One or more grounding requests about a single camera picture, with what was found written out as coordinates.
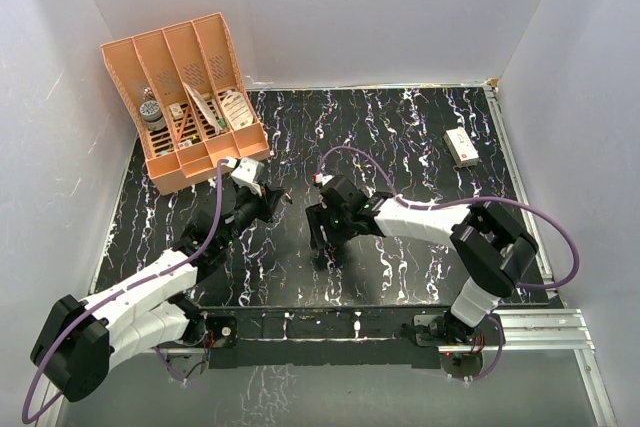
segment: white wall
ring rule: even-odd
[[[18,425],[31,348],[53,302],[86,295],[134,129],[93,0],[0,0],[0,11],[0,425]]]
[[[582,271],[563,294],[584,311],[622,426],[640,416],[638,26],[638,0],[543,0],[500,83],[530,200],[580,247]],[[566,273],[566,247],[545,241]]]
[[[240,67],[270,86],[500,76],[540,0],[96,0],[115,37],[227,18]]]

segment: perforated vent holes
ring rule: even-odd
[[[211,68],[214,80],[222,79],[230,74],[229,65],[225,63],[222,55],[209,57],[209,67]]]
[[[185,66],[184,74],[187,78],[187,83],[191,86],[206,84],[205,73],[197,62],[192,62]]]
[[[180,80],[178,80],[176,74],[168,70],[158,74],[158,83],[160,84],[160,89],[164,95],[173,94],[182,88]]]

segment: white box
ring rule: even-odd
[[[478,151],[462,127],[447,130],[444,134],[444,141],[458,167],[470,167],[478,163]]]

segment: table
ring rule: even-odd
[[[284,204],[273,224],[257,222],[245,231],[224,268],[198,285],[192,298],[212,308],[450,305],[468,278],[455,252],[406,238],[361,237],[319,255],[309,248],[304,209],[318,202],[311,176],[335,145],[370,153],[408,199],[516,198],[483,88],[265,91],[250,98],[269,135],[269,182],[283,185],[293,204]],[[479,152],[475,167],[457,168],[444,144],[444,131],[457,126]],[[350,153],[332,154],[326,170],[370,192],[388,190],[365,159]],[[153,262],[214,195],[213,185],[161,196],[137,143],[94,290]],[[537,265],[524,281],[542,282]],[[548,297],[544,290],[520,290],[505,302],[546,304]]]

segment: black marble surface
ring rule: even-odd
[[[408,199],[515,198],[483,90],[268,91],[251,93],[251,100],[273,152],[269,182],[287,188],[293,205],[285,204],[273,224],[245,231],[224,268],[198,285],[193,298],[202,306],[229,307],[450,305],[468,277],[455,252],[406,238],[362,237],[339,253],[318,256],[309,248],[304,209],[318,201],[311,175],[335,145],[373,155]],[[444,131],[457,126],[467,130],[480,154],[470,169],[455,167],[444,144]],[[347,175],[370,192],[388,190],[365,159],[347,152],[332,154],[326,172]],[[160,196],[138,143],[95,290],[153,262],[194,218],[199,202],[214,193],[213,183],[204,182]],[[537,266],[525,281],[542,282]],[[548,299],[541,290],[520,290],[506,302]]]

